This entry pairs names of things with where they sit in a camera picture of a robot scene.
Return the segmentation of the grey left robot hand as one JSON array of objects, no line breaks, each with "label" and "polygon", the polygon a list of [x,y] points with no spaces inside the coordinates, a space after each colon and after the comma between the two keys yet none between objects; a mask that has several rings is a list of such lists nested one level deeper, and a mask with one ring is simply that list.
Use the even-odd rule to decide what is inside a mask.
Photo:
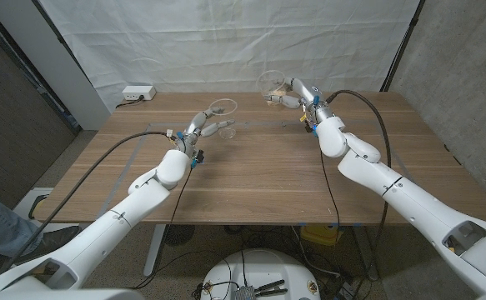
[{"label": "grey left robot hand", "polygon": [[197,150],[195,145],[200,137],[210,137],[221,128],[227,128],[235,123],[233,119],[216,122],[205,126],[206,121],[213,116],[218,116],[224,112],[223,107],[211,107],[195,115],[187,128],[182,132],[181,137],[177,137],[176,149],[191,157]]}]

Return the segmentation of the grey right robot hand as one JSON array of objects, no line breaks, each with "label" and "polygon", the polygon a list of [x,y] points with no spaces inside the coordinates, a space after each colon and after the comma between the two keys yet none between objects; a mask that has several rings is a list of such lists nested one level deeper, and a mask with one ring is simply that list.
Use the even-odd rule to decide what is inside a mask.
[{"label": "grey right robot hand", "polygon": [[298,78],[286,77],[268,82],[263,98],[269,103],[281,104],[286,108],[302,108],[303,120],[315,126],[334,117],[321,91]]}]

